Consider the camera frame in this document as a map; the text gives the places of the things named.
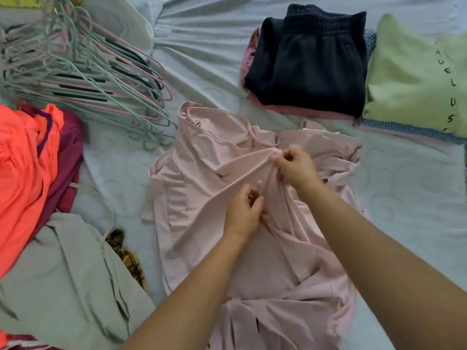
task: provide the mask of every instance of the pink shirt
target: pink shirt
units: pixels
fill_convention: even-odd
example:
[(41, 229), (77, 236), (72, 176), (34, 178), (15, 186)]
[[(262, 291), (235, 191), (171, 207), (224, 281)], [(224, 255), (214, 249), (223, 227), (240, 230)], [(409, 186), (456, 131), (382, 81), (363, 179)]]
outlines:
[(308, 207), (276, 179), (270, 157), (291, 144), (315, 160), (328, 185), (362, 211), (347, 176), (360, 143), (311, 121), (272, 131), (247, 119), (184, 103), (174, 146), (149, 169), (150, 212), (171, 293), (219, 241), (229, 199), (257, 186), (267, 213), (233, 273), (210, 339), (216, 349), (333, 349), (352, 318), (356, 290)]

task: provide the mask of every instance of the maroon clothing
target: maroon clothing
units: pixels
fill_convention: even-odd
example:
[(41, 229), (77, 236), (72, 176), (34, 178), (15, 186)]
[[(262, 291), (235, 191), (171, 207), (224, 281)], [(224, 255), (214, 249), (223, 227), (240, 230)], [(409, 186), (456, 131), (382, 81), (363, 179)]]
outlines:
[(32, 335), (7, 335), (7, 344), (1, 350), (61, 350), (37, 341)]

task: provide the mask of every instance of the clothing pile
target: clothing pile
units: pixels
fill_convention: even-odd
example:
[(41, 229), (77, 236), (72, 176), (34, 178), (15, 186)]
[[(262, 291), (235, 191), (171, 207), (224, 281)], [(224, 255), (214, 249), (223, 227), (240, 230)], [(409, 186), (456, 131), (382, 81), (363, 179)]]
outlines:
[(375, 32), (365, 18), (295, 4), (284, 19), (266, 18), (242, 61), (248, 100), (283, 114), (357, 118), (365, 130), (467, 142), (467, 33), (424, 39), (390, 14)]
[(18, 105), (0, 107), (0, 347), (37, 338), (116, 349), (155, 309), (138, 260), (121, 230), (105, 238), (69, 213), (83, 160), (78, 117)]

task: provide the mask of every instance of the light green shirt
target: light green shirt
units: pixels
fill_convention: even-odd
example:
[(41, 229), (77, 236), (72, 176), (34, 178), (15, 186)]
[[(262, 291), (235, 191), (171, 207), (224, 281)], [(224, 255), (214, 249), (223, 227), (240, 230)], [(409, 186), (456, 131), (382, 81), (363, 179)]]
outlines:
[(377, 27), (363, 117), (467, 137), (467, 33), (428, 40), (391, 14)]

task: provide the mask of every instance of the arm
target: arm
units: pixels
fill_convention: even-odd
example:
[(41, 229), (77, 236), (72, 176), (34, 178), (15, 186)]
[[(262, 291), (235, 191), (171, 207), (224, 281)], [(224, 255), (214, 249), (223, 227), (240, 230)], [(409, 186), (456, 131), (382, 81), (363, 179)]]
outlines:
[(330, 191), (292, 147), (273, 158), (398, 350), (465, 349), (467, 293)]
[[(249, 196), (254, 196), (250, 207)], [(229, 203), (224, 235), (178, 288), (124, 344), (122, 350), (204, 350), (225, 301), (230, 277), (264, 205), (250, 185)]]

